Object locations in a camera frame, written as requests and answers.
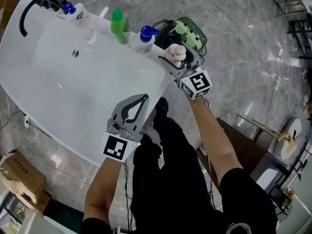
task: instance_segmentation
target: sink basin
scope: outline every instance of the sink basin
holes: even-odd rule
[[[1,41],[0,83],[42,130],[99,166],[116,104],[148,94],[147,118],[172,80],[156,61],[161,49],[153,46],[148,58],[100,30],[89,34],[38,6],[26,16],[23,37],[19,19],[30,1],[20,1]],[[109,23],[92,15],[88,27],[108,32]]]

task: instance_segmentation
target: round white object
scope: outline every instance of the round white object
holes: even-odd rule
[[[281,141],[276,141],[274,146],[274,154],[277,158],[287,160],[296,150],[296,139],[301,133],[301,120],[299,118],[291,118],[287,122],[286,127],[281,134],[283,133],[289,133],[292,137],[294,136],[294,148],[291,152],[287,153],[289,142],[285,139],[282,139]]]

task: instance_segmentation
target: green container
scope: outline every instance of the green container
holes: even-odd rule
[[[116,8],[112,14],[111,31],[120,43],[126,44],[129,41],[129,20],[127,17],[123,16],[119,8]]]

